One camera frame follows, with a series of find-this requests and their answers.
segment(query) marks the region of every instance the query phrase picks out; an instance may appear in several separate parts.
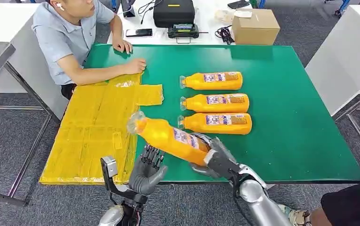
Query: yellow tape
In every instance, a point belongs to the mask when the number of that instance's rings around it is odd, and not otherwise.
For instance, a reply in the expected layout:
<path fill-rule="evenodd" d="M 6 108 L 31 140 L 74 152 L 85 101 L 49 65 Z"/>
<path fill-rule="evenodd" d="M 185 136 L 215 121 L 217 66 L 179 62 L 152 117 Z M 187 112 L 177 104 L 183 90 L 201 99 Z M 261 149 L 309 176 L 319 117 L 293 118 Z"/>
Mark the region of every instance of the yellow tape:
<path fill-rule="evenodd" d="M 76 87 L 48 157 L 40 183 L 102 185 L 100 158 L 116 159 L 116 183 L 129 180 L 137 136 L 126 123 L 138 105 L 161 104 L 162 85 L 140 85 L 141 74 Z"/>

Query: black carrying case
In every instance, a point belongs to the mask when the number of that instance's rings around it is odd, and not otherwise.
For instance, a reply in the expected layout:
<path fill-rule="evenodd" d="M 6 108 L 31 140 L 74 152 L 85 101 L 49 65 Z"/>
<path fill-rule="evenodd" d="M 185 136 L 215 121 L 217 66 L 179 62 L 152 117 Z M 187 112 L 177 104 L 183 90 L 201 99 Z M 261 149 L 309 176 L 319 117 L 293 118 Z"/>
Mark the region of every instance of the black carrying case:
<path fill-rule="evenodd" d="M 192 0 L 155 0 L 154 22 L 157 27 L 193 24 L 194 17 Z"/>

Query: earphone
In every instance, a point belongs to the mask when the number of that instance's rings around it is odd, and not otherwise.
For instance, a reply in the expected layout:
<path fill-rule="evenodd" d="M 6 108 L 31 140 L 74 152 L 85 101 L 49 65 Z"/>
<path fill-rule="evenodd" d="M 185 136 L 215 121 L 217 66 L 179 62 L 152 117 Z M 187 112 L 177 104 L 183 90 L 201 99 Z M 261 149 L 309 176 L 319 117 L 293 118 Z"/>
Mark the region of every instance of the earphone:
<path fill-rule="evenodd" d="M 62 4 L 61 4 L 61 3 L 57 3 L 57 6 L 58 6 L 62 11 L 65 11 L 65 9 L 62 7 Z"/>

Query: gray table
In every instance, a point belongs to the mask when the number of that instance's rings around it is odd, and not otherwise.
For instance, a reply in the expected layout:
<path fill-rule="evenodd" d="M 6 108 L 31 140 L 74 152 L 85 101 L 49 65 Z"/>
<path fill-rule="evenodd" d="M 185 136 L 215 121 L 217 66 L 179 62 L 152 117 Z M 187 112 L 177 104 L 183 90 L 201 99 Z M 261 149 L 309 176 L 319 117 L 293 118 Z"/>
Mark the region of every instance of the gray table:
<path fill-rule="evenodd" d="M 9 204 L 24 206 L 26 205 L 26 201 L 19 200 L 14 198 L 15 192 L 22 180 L 23 175 L 25 174 L 27 167 L 29 166 L 30 160 L 32 159 L 36 147 L 38 146 L 42 135 L 51 119 L 60 123 L 60 120 L 56 115 L 51 111 L 51 109 L 44 103 L 44 101 L 34 92 L 34 90 L 27 84 L 27 82 L 23 79 L 23 77 L 18 73 L 17 70 L 9 63 L 9 58 L 15 52 L 15 48 L 12 44 L 8 42 L 0 42 L 0 69 L 5 68 L 18 82 L 19 84 L 27 91 L 27 93 L 35 98 L 40 106 L 0 106 L 0 109 L 6 110 L 41 110 L 46 111 L 48 113 L 47 118 L 45 119 L 35 141 L 33 142 L 32 147 L 29 150 L 27 157 L 14 181 L 12 187 L 8 193 L 8 195 L 0 194 L 0 202 L 6 202 Z"/>

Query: plastic bottle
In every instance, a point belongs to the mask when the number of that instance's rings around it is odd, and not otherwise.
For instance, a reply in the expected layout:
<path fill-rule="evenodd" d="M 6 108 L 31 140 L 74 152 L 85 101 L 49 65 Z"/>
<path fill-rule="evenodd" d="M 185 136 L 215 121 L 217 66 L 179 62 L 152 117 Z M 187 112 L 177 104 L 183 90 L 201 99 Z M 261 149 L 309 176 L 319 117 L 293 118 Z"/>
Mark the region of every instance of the plastic bottle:
<path fill-rule="evenodd" d="M 127 130 L 142 136 L 149 144 L 164 152 L 188 162 L 206 165 L 204 157 L 210 149 L 209 146 L 201 139 L 173 128 L 166 120 L 150 119 L 138 111 L 129 119 Z"/>
<path fill-rule="evenodd" d="M 238 113 L 246 112 L 249 107 L 249 99 L 246 94 L 220 94 L 202 95 L 198 94 L 191 98 L 180 98 L 180 109 L 189 109 L 202 113 Z"/>
<path fill-rule="evenodd" d="M 189 77 L 180 76 L 180 88 L 237 90 L 242 80 L 241 72 L 195 73 Z"/>
<path fill-rule="evenodd" d="M 189 117 L 179 116 L 178 126 L 198 133 L 248 134 L 252 120 L 247 113 L 196 113 Z"/>

